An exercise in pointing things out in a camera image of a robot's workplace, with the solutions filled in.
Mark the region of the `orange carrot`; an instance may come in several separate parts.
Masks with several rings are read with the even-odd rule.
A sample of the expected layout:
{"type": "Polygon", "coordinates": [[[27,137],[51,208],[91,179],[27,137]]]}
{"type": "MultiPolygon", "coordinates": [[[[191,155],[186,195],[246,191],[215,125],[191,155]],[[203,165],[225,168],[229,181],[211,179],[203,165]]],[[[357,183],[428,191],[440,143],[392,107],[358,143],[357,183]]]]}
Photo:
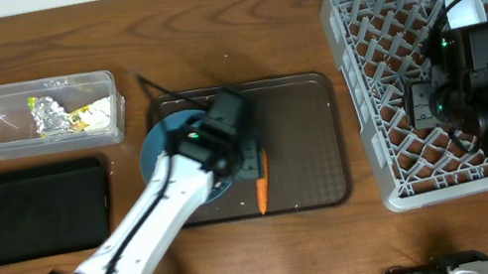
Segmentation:
{"type": "Polygon", "coordinates": [[[262,177],[256,180],[257,202],[258,208],[262,215],[267,213],[268,197],[269,197],[269,161],[267,151],[262,151],[263,156],[263,174],[262,177]]]}

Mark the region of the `dark blue plate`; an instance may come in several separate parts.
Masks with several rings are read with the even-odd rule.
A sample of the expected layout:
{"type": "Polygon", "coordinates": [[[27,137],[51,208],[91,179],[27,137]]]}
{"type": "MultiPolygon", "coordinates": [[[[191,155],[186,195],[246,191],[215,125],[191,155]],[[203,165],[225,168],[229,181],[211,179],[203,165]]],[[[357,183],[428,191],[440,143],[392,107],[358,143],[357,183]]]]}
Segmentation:
{"type": "MultiPolygon", "coordinates": [[[[165,117],[165,124],[170,130],[178,129],[179,127],[183,126],[189,118],[199,118],[204,114],[205,111],[200,109],[177,111],[176,113],[172,113],[171,115],[167,115],[165,117]]],[[[146,139],[142,146],[142,150],[140,152],[140,166],[142,178],[144,179],[145,183],[148,183],[149,180],[152,178],[155,171],[156,163],[158,162],[158,156],[163,151],[165,143],[166,141],[164,130],[162,130],[162,125],[160,123],[157,123],[146,136],[146,139]]],[[[226,191],[228,191],[232,184],[233,181],[230,178],[217,183],[216,187],[207,198],[207,202],[211,203],[212,201],[218,199],[218,197],[222,196],[226,191]]]]}

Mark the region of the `white napkin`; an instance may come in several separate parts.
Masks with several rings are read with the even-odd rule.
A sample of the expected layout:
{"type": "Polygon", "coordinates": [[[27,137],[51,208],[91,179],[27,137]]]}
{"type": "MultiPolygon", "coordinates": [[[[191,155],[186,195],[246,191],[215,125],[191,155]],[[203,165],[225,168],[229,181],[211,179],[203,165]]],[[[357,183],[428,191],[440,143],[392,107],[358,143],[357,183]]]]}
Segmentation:
{"type": "Polygon", "coordinates": [[[106,97],[100,98],[86,106],[86,109],[82,113],[82,120],[87,125],[85,130],[98,130],[110,124],[110,103],[110,98],[106,97]]]}

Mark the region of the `yellow snack wrapper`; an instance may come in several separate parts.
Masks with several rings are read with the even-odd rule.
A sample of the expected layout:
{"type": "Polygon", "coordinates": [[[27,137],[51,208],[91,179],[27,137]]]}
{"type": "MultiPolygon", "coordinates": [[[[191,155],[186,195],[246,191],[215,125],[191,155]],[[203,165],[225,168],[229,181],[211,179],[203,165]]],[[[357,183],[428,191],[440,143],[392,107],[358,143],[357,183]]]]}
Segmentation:
{"type": "Polygon", "coordinates": [[[71,133],[75,133],[77,131],[83,130],[86,128],[86,124],[84,124],[83,119],[82,119],[82,113],[84,112],[85,109],[78,109],[74,111],[73,113],[69,113],[69,121],[70,121],[70,126],[71,126],[71,133]]]}

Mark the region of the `aluminium foil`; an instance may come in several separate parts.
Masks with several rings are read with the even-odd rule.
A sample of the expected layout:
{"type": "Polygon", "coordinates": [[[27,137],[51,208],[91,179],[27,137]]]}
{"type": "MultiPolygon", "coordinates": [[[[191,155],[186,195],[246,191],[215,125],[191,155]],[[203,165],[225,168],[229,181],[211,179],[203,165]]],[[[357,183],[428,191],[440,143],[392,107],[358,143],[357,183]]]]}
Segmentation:
{"type": "Polygon", "coordinates": [[[27,102],[38,135],[47,137],[71,132],[69,115],[56,100],[50,96],[32,96],[27,102]]]}

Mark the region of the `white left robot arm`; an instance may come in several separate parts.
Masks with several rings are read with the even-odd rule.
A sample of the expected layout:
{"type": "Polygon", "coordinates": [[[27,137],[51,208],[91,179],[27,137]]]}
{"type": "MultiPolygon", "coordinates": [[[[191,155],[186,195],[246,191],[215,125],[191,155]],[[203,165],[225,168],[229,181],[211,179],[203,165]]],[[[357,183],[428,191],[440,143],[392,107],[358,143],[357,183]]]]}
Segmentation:
{"type": "MultiPolygon", "coordinates": [[[[167,129],[154,175],[120,225],[72,274],[153,274],[217,183],[257,157],[254,100],[222,88],[204,114],[167,129]]],[[[51,271],[49,274],[62,274],[51,271]]]]}

